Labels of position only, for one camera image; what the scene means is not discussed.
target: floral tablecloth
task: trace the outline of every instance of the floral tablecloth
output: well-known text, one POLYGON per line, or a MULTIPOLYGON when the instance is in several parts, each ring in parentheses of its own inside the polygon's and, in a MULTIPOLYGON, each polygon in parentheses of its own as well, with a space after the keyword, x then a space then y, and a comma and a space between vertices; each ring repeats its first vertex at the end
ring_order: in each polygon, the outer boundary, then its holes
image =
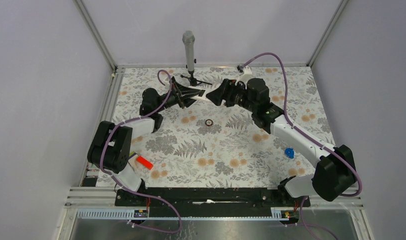
MULTIPOLYGON (((142 92, 156 89, 160 95, 166 88, 157 80, 160 68, 127 68, 117 99, 113 121, 121 122, 139 115, 142 92)), ((166 68, 180 84, 188 86, 180 74, 185 68, 166 68)), ((262 78, 269 87, 273 103, 284 104, 284 79, 281 68, 252 67, 253 77, 262 78)), ((286 67, 288 77, 288 114, 297 124, 321 139, 334 143, 324 108, 309 67, 286 67)), ((195 69, 198 80, 213 83, 217 88, 223 79, 237 79, 234 67, 202 67, 195 69)), ((161 128, 153 134, 131 141, 131 151, 153 163, 148 170, 133 164, 135 173, 148 187, 276 187, 293 175, 315 171, 298 152, 293 159, 285 155, 289 148, 281 139, 259 129, 251 113, 239 107, 215 106, 195 102, 181 109, 177 105, 161 112, 161 128), (206 126, 207 119, 213 120, 206 126)), ((104 173, 98 174, 96 187, 113 187, 115 183, 104 173)))

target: white wall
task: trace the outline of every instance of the white wall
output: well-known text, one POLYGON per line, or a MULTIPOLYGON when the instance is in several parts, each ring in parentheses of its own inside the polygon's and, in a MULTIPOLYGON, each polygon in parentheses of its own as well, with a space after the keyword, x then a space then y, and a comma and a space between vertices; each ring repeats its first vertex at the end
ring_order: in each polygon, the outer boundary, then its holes
POLYGON ((109 76, 72 0, 0 1, 0 240, 51 239, 109 76))
MULTIPOLYGON (((185 30, 197 63, 244 63, 275 52, 307 63, 340 0, 84 0, 116 63, 186 64, 185 30)), ((277 63, 272 57, 259 63, 277 63)))
POLYGON ((350 1, 312 70, 375 239, 406 239, 406 0, 350 1))

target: purple cable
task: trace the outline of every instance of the purple cable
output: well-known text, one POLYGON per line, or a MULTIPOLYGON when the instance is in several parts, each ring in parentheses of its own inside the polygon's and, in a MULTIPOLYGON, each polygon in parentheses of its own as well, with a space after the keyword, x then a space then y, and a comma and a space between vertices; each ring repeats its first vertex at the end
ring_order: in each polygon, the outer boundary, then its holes
POLYGON ((324 226, 320 226, 320 225, 307 224, 307 223, 305 222, 305 220, 303 219, 303 211, 302 211, 302 208, 303 208, 303 203, 306 201, 306 199, 308 199, 307 196, 305 196, 305 197, 301 200, 299 213, 300 213, 300 219, 301 219, 302 225, 306 228, 306 230, 310 233, 310 235, 312 235, 312 237, 314 237, 314 238, 317 239, 317 240, 322 240, 321 238, 319 238, 318 236, 316 236, 313 231, 311 231, 311 230, 309 229, 309 227, 314 227, 314 226, 315 226, 315 227, 324 229, 325 231, 329 232, 336 240, 339 240, 339 237, 338 237, 336 234, 334 234, 334 232, 331 231, 330 229, 328 229, 328 228, 326 228, 326 227, 324 227, 324 226))
POLYGON ((159 77, 160 71, 157 73, 157 80, 159 80, 159 83, 161 83, 164 86, 165 84, 162 82, 161 78, 159 77))
POLYGON ((101 157, 100 157, 100 170, 101 170, 103 173, 110 175, 111 178, 114 180, 114 182, 117 183, 117 184, 119 185, 119 187, 125 189, 127 192, 129 192, 129 193, 131 193, 131 194, 134 194, 134 195, 141 196, 141 197, 157 199, 157 200, 160 200, 160 201, 166 203, 170 208, 172 208, 172 210, 173 210, 173 211, 175 212, 175 214, 178 216, 178 220, 179 220, 179 227, 178 227, 178 229, 175 230, 175 231, 163 230, 163 229, 159 229, 159 228, 155 228, 155 227, 143 226, 143 225, 134 224, 134 223, 132 224, 133 227, 134 227, 134 226, 137 226, 137 227, 139 227, 139 228, 154 230, 154 231, 158 231, 158 232, 161 232, 161 233, 176 234, 176 233, 179 233, 179 232, 181 231, 181 229, 183 228, 183 222, 182 222, 182 220, 181 220, 180 213, 177 211, 177 209, 176 209, 174 206, 172 206, 172 204, 170 204, 168 201, 166 201, 165 199, 163 199, 163 198, 161 198, 161 197, 153 196, 153 195, 148 195, 148 194, 143 194, 143 193, 139 193, 139 192, 133 191, 133 190, 131 190, 131 189, 125 187, 115 176, 113 176, 110 172, 106 171, 106 170, 103 168, 103 161, 104 161, 104 159, 105 159, 106 150, 107 150, 108 145, 109 145, 109 143, 110 143, 110 141, 111 141, 111 139, 112 139, 112 137, 113 137, 113 134, 116 132, 116 130, 117 130, 120 126, 122 126, 122 125, 124 125, 124 124, 131 123, 131 122, 134 122, 134 121, 137 121, 137 120, 140 120, 140 119, 146 119, 146 118, 148 118, 148 116, 151 116, 152 114, 156 113, 159 109, 161 109, 161 108, 163 107, 163 105, 165 105, 165 103, 168 101, 168 98, 169 98, 169 96, 171 95, 171 90, 172 90, 171 75, 169 75, 169 73, 168 73, 166 70, 159 70, 159 71, 157 72, 157 78, 159 79, 159 81, 160 81, 159 74, 160 74, 161 72, 166 73, 167 76, 168 76, 168 78, 169 78, 169 90, 167 91, 167 95, 166 95, 165 99, 164 99, 163 102, 160 104, 160 106, 158 106, 154 111, 150 112, 149 114, 146 114, 145 116, 142 116, 142 117, 134 117, 134 118, 128 119, 128 120, 123 121, 123 122, 120 122, 120 123, 118 123, 116 126, 114 126, 113 130, 110 132, 110 134, 109 134, 109 136, 108 136, 108 138, 107 138, 107 140, 106 140, 106 142, 105 142, 105 144, 104 144, 103 151, 101 152, 101 157))
MULTIPOLYGON (((264 53, 261 53, 261 54, 255 56, 255 57, 253 57, 252 59, 248 60, 246 63, 244 63, 242 65, 242 67, 244 68, 245 66, 247 66, 251 62, 253 62, 255 59, 258 59, 259 57, 262 57, 262 56, 265 56, 265 55, 274 56, 278 60, 279 65, 281 66, 282 75, 284 76, 284 85, 285 85, 285 94, 284 94, 284 117, 285 117, 285 120, 287 121, 288 124, 290 124, 291 127, 296 129, 296 131, 299 132, 301 135, 303 135, 306 139, 308 139, 309 141, 311 141, 312 143, 314 143, 318 147, 322 148, 324 146, 322 143, 318 142, 317 140, 313 139, 311 136, 307 135, 304 131, 302 131, 297 126, 294 126, 293 122, 290 120, 290 118, 289 118, 289 116, 287 114, 287 95, 288 95, 289 86, 288 86, 288 83, 287 83, 286 70, 284 69, 284 65, 283 65, 283 62, 281 61, 280 57, 278 57, 275 53, 272 53, 272 52, 264 52, 264 53)), ((338 160, 340 160, 340 162, 342 162, 347 168, 349 168, 351 173, 356 177, 357 184, 359 185, 359 187, 358 187, 358 189, 357 189, 357 191, 355 193, 352 193, 352 194, 344 194, 343 193, 340 196, 343 196, 343 197, 355 197, 355 196, 358 196, 362 192, 362 180, 359 177, 359 174, 356 172, 356 170, 352 166, 350 166, 350 164, 348 162, 346 162, 341 156, 339 156, 333 150, 329 149, 328 147, 323 147, 323 149, 325 149, 327 152, 332 154, 334 157, 336 157, 338 160)))

